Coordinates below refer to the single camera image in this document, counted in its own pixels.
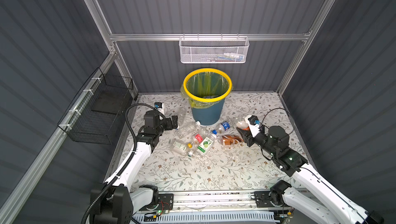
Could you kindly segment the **brown tea bottle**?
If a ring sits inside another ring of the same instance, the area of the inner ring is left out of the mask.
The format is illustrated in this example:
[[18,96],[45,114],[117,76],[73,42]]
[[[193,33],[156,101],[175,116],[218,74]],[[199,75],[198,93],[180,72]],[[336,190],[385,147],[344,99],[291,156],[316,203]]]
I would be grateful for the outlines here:
[[223,135],[220,138],[220,144],[224,146],[230,146],[239,143],[243,143],[243,139],[238,135],[229,134],[229,135]]

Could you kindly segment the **blue label bottle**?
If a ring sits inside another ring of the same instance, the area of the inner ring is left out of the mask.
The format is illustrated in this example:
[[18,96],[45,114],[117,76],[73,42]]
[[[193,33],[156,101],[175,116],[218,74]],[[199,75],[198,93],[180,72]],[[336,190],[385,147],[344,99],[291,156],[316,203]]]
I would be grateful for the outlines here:
[[220,124],[216,126],[216,128],[212,131],[213,134],[219,135],[226,133],[229,131],[233,126],[233,121],[231,119],[224,120]]

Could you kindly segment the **orange label bottle orange cap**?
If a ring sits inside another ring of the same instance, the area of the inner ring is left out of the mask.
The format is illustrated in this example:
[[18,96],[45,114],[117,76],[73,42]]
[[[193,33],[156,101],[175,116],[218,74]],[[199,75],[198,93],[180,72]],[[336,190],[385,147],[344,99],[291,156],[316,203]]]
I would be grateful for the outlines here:
[[240,114],[231,118],[232,125],[242,130],[249,130],[249,124],[245,121],[245,117]]

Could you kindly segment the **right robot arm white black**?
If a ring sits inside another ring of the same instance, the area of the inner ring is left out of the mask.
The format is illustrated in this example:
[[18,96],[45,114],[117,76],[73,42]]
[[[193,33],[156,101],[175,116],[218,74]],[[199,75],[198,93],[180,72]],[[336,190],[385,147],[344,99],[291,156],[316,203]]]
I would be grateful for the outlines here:
[[321,176],[305,157],[291,149],[290,135],[284,128],[266,127],[257,116],[247,115],[237,131],[249,147],[256,144],[264,153],[265,159],[273,162],[278,169],[316,197],[316,200],[312,200],[290,183],[280,180],[270,188],[267,197],[274,206],[290,206],[318,224],[384,223],[384,218],[379,213],[368,212],[353,202]]

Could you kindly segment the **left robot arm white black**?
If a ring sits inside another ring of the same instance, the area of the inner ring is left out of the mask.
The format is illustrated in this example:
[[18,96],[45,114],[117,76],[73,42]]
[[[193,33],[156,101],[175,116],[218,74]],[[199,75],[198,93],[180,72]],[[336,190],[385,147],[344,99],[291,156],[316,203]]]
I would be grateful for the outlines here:
[[178,119],[177,116],[165,117],[162,102],[148,108],[144,126],[137,134],[130,130],[134,145],[128,156],[105,182],[91,190],[90,204],[81,223],[129,224],[143,207],[158,205],[159,191],[156,186],[142,185],[133,192],[131,187],[140,168],[158,145],[160,136],[165,131],[176,129]]

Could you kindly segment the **teal bin with yellow rim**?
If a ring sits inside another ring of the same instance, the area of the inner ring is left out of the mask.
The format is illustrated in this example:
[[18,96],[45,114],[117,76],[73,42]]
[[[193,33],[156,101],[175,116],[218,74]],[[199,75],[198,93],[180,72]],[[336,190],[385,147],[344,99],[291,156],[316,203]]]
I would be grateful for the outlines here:
[[214,106],[211,106],[206,109],[195,109],[192,108],[192,115],[195,121],[200,121],[201,125],[203,126],[211,126],[215,124],[221,117],[223,105],[225,103],[224,101],[221,101],[217,103]]

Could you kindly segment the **clear bottle white cap far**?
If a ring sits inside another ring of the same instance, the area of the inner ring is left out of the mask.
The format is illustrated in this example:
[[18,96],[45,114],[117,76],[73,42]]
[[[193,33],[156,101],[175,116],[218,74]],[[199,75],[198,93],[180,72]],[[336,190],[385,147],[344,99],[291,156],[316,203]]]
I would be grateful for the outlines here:
[[177,110],[177,118],[178,118],[177,122],[179,126],[181,126],[184,123],[186,115],[187,115],[187,109],[184,106],[180,106]]

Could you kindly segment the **clear ribbed bottle white cap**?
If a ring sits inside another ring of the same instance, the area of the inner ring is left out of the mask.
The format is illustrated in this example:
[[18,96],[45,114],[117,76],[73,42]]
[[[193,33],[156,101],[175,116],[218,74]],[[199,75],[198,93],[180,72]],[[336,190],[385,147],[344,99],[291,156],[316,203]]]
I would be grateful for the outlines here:
[[200,121],[188,122],[184,127],[181,127],[180,129],[178,129],[176,135],[179,138],[184,138],[188,135],[193,134],[195,131],[200,129],[200,127],[201,127]]

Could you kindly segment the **pink label bottle yellow cap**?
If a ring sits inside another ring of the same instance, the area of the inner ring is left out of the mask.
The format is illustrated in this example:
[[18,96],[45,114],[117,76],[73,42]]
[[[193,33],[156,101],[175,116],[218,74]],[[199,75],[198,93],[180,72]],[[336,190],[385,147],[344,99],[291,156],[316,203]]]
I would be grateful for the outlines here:
[[194,145],[199,145],[203,142],[204,138],[208,135],[207,130],[197,131],[192,135],[192,140],[187,143],[188,148],[193,148]]

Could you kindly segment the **lime label bottle white cap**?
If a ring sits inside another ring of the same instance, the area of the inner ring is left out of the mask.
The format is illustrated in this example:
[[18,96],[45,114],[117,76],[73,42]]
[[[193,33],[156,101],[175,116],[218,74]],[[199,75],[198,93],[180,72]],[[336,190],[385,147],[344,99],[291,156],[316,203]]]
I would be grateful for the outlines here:
[[189,151],[188,157],[191,158],[202,158],[208,154],[210,149],[217,141],[217,136],[213,133],[208,135],[203,141],[196,147],[195,150]]

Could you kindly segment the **white ventilation grille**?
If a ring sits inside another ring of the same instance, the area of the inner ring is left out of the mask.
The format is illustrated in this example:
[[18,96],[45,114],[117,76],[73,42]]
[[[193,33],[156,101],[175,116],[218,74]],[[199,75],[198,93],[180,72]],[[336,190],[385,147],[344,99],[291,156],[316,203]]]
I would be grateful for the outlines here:
[[135,214],[134,220],[141,224],[279,224],[274,213],[267,211],[214,211],[214,212],[172,212],[155,219]]

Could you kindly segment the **items in white basket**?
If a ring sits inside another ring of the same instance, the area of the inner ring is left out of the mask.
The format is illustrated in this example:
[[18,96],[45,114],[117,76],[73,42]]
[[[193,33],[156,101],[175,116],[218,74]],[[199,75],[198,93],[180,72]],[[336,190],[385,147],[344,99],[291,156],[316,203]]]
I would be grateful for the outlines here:
[[224,53],[222,55],[215,55],[209,58],[213,62],[244,62],[245,55],[237,53]]

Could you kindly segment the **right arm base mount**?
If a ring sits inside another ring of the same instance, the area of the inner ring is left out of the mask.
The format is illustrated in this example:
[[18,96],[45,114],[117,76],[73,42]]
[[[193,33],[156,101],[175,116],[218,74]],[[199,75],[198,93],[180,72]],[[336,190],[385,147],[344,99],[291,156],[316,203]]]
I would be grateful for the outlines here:
[[255,191],[250,198],[255,201],[258,208],[289,208],[283,200],[284,191]]

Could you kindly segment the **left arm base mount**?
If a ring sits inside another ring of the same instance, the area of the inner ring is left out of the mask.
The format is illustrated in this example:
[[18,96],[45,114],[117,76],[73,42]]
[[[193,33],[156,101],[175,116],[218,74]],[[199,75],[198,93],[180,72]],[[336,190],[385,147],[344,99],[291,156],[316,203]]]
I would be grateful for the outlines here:
[[146,205],[139,211],[165,211],[169,212],[173,210],[174,194],[160,193],[157,197],[157,201],[152,205]]

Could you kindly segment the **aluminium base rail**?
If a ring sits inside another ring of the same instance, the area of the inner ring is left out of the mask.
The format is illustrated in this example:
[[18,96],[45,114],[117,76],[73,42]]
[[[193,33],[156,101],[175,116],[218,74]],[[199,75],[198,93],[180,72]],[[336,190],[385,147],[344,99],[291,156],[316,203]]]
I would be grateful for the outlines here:
[[[267,191],[284,191],[283,200],[285,203],[290,208],[298,209],[306,215],[309,212],[316,213],[323,208],[322,205],[301,194],[297,189],[283,181]],[[101,191],[92,191],[91,203],[85,215],[91,217],[108,215],[110,218],[118,219],[121,219],[124,215],[129,217],[142,207],[154,204],[159,194],[158,188],[152,185],[143,185],[132,193],[123,185],[106,185]],[[250,198],[250,195],[247,193],[211,192],[191,195],[182,194],[181,197],[174,199],[174,202],[181,201],[185,204],[194,203],[197,205],[232,205],[239,201],[247,201],[248,197]]]

